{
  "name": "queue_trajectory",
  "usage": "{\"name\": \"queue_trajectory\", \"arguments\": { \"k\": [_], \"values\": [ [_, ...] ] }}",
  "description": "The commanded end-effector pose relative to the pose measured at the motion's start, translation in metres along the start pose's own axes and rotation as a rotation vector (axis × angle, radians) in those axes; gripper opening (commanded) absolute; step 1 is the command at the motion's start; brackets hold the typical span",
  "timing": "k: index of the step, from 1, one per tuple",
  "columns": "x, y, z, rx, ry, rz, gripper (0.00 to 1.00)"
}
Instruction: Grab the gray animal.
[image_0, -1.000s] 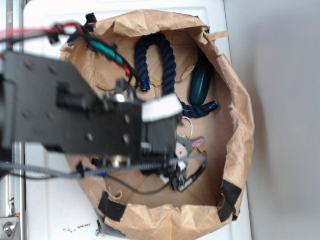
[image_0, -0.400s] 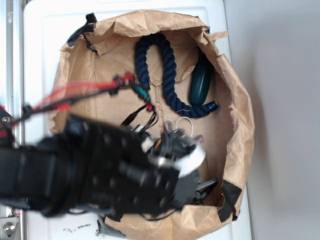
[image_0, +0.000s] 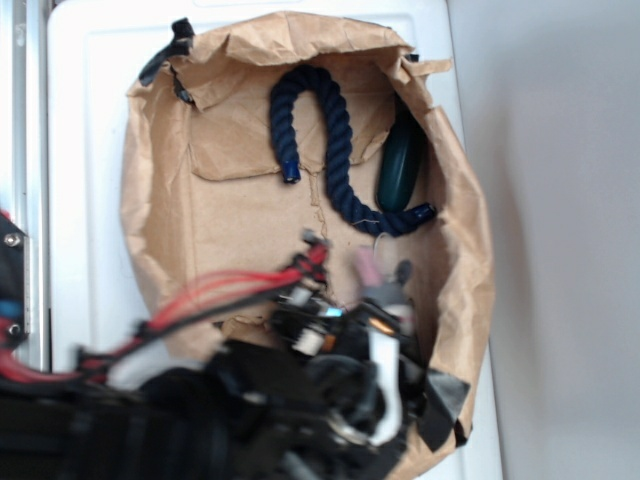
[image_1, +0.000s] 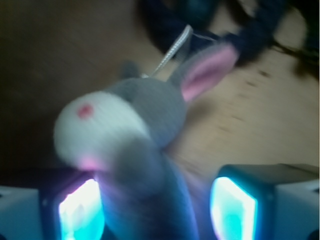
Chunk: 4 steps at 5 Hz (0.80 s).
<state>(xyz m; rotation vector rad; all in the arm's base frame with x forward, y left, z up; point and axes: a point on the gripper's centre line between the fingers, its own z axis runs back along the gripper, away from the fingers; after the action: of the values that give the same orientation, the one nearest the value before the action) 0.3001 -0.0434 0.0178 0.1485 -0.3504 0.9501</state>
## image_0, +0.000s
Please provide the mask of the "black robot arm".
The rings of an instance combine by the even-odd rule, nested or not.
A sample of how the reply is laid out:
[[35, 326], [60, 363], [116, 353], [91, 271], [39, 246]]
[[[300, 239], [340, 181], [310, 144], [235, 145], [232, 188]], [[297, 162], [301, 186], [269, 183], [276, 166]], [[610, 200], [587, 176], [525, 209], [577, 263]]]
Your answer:
[[[423, 371], [405, 286], [354, 255], [359, 301], [323, 294], [328, 244], [275, 272], [222, 270], [193, 281], [126, 342], [79, 350], [72, 370], [22, 364], [26, 235], [1, 221], [1, 475], [5, 479], [381, 479], [423, 409]], [[134, 387], [114, 368], [202, 321], [262, 303], [272, 346], [218, 343], [200, 366], [157, 363]]]

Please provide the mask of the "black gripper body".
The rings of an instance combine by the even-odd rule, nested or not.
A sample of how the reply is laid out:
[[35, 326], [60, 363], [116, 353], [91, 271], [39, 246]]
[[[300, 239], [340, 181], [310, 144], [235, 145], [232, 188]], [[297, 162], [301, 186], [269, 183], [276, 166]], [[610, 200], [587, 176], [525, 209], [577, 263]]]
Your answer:
[[371, 300], [284, 299], [268, 343], [226, 339], [207, 365], [214, 426], [239, 450], [403, 450], [422, 405], [414, 341]]

